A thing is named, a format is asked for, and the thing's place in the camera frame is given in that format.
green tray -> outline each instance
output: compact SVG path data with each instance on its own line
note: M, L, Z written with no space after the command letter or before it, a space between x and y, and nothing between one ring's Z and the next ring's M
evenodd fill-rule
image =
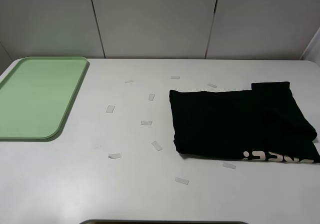
M0 141L61 133L88 69L83 57L29 57L0 83Z

white wall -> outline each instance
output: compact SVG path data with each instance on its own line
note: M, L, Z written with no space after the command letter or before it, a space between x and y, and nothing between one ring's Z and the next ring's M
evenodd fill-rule
M315 62L320 67L320 28L305 50L303 59Z

white table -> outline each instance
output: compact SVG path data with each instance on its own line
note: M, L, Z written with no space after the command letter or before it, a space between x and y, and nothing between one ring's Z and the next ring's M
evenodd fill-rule
M230 162L234 170L222 161L184 160L173 144L169 103L170 89L221 92L250 89L252 82L290 81L298 106L320 132L316 64L89 62L60 137L47 143L0 142L0 224L79 224L90 219L319 223L319 165ZM134 82L125 84L130 79ZM153 102L148 101L150 93L155 94ZM108 105L115 106L112 114L106 113ZM152 120L152 126L141 125L141 120ZM151 145L155 140L162 151ZM320 151L320 144L315 145ZM114 153L121 158L109 159ZM189 184L175 182L176 177Z

table surface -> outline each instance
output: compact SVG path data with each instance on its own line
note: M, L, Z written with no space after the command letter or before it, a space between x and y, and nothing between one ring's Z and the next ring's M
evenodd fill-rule
M236 165L234 170L223 167L223 161L184 159L173 144L169 103L170 89L222 92L248 90L252 82L289 81L304 116L320 132L320 68L316 64L168 59L89 62L57 139L0 143L0 223L79 224L92 219L319 222L319 165L229 162ZM150 93L155 94L154 101L148 101ZM108 105L115 106L112 114L106 113ZM141 125L141 120L152 120L152 125ZM230 138L237 142L237 137ZM155 140L163 150L152 146ZM317 140L315 145L320 151ZM121 153L121 158L108 158L115 153ZM176 177L189 184L175 182Z

black t-shirt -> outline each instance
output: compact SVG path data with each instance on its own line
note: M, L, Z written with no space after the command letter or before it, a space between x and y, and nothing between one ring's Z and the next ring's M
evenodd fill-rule
M317 133L304 118L289 82L253 83L234 92L170 91L181 154L216 159L320 162Z

